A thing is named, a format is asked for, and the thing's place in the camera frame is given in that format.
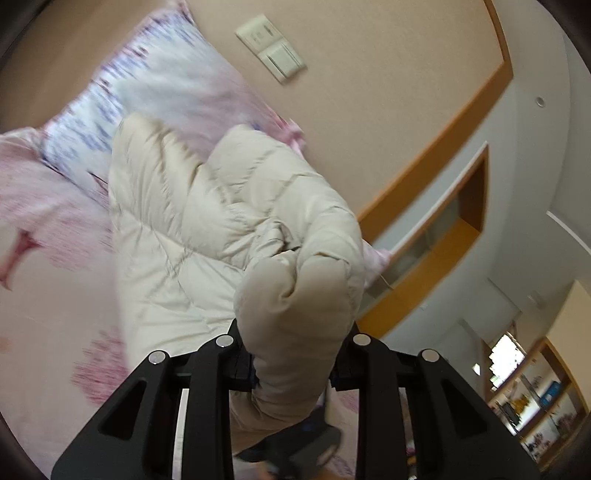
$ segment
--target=quilted down comforter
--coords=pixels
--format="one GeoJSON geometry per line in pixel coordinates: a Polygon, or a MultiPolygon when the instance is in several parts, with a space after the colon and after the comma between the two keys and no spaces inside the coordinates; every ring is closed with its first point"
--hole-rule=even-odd
{"type": "Polygon", "coordinates": [[[363,293],[345,201],[264,133],[234,127],[203,159],[139,114],[115,135],[109,195],[131,367],[196,350],[237,318],[259,385],[230,397],[233,451],[305,418],[363,293]]]}

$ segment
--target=cabinet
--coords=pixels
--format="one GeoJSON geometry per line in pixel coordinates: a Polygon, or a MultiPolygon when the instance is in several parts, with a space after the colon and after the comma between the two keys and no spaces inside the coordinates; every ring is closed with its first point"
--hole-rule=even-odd
{"type": "Polygon", "coordinates": [[[577,383],[549,338],[536,343],[488,404],[542,470],[587,416],[577,383]]]}

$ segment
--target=pink flower pattern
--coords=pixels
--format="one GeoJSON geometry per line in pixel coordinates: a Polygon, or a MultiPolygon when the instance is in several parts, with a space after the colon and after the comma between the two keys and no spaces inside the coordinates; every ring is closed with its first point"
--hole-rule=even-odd
{"type": "Polygon", "coordinates": [[[72,383],[85,397],[100,407],[129,374],[125,363],[125,344],[119,330],[99,332],[90,348],[83,350],[85,360],[74,365],[72,383]]]}

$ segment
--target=wooden trim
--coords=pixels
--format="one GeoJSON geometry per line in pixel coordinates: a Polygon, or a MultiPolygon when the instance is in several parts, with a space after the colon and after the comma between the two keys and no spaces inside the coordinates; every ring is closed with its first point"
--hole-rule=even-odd
{"type": "Polygon", "coordinates": [[[587,405],[587,401],[585,400],[585,397],[583,396],[583,392],[581,392],[579,384],[574,379],[573,373],[570,371],[569,366],[564,362],[564,360],[562,360],[562,357],[558,353],[558,350],[556,349],[556,347],[552,344],[552,342],[548,338],[545,339],[545,343],[548,346],[548,348],[550,350],[552,350],[552,353],[558,359],[558,361],[560,362],[560,365],[562,365],[562,367],[564,368],[564,371],[569,376],[570,382],[573,384],[574,389],[577,392],[577,395],[581,399],[581,403],[583,404],[583,408],[585,409],[585,413],[589,413],[589,406],[587,405]]]}
{"type": "Polygon", "coordinates": [[[425,299],[474,244],[485,224],[488,156],[487,145],[436,211],[393,256],[390,264],[398,260],[425,233],[454,198],[460,200],[460,215],[456,223],[432,250],[358,321],[362,331],[377,337],[388,333],[425,299]],[[474,205],[475,208],[463,209],[463,203],[474,205]]]}
{"type": "Polygon", "coordinates": [[[462,217],[469,224],[474,226],[479,232],[482,232],[482,229],[484,228],[484,218],[485,218],[484,216],[486,215],[486,199],[488,198],[488,158],[489,158],[489,147],[487,145],[485,147],[485,149],[482,151],[482,153],[480,154],[480,157],[478,157],[478,159],[474,162],[474,165],[472,165],[470,167],[470,169],[466,172],[466,174],[463,176],[461,181],[459,181],[459,183],[456,185],[456,187],[447,196],[447,198],[441,203],[441,205],[437,208],[437,210],[435,210],[435,212],[433,212],[433,214],[425,221],[425,223],[421,225],[421,228],[418,229],[406,241],[406,243],[401,248],[398,249],[398,251],[394,255],[392,255],[392,257],[390,258],[390,263],[389,263],[390,265],[392,265],[394,262],[398,261],[400,259],[400,257],[410,248],[410,246],[414,242],[416,242],[417,239],[427,231],[427,229],[433,224],[433,222],[437,219],[437,217],[439,217],[441,212],[446,209],[446,207],[452,202],[452,200],[456,196],[460,196],[460,201],[462,201],[461,195],[462,195],[463,189],[468,184],[468,182],[470,182],[472,180],[472,177],[478,171],[479,168],[483,168],[485,171],[484,176],[481,177],[481,179],[480,179],[480,180],[483,180],[483,182],[481,182],[481,184],[480,184],[480,188],[482,188],[482,186],[484,187],[484,194],[478,195],[476,193],[476,188],[478,188],[478,187],[476,186],[476,187],[472,187],[470,192],[471,192],[471,194],[476,194],[479,198],[477,198],[475,200],[474,198],[468,198],[465,195],[463,196],[463,198],[467,202],[472,203],[475,201],[475,203],[482,206],[482,208],[480,210],[480,214],[482,215],[481,226],[480,226],[480,228],[477,228],[474,225],[472,225],[472,223],[469,222],[466,218],[464,218],[464,216],[462,215],[462,205],[461,204],[460,204],[460,217],[462,217]]]}
{"type": "Polygon", "coordinates": [[[363,238],[372,243],[437,177],[495,106],[513,79],[509,48],[492,0],[484,0],[495,27],[503,63],[476,96],[379,196],[359,215],[363,238]]]}
{"type": "Polygon", "coordinates": [[[458,218],[433,250],[358,321],[359,329],[380,338],[402,322],[451,272],[479,234],[478,230],[458,218]]]}

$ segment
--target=window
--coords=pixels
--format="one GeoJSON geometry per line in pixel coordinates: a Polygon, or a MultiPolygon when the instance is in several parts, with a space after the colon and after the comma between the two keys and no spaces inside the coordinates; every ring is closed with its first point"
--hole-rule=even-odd
{"type": "Polygon", "coordinates": [[[492,384],[495,389],[499,388],[502,383],[509,378],[515,371],[517,366],[523,361],[525,355],[523,349],[508,333],[504,334],[501,339],[492,348],[490,359],[492,360],[492,384]]]}

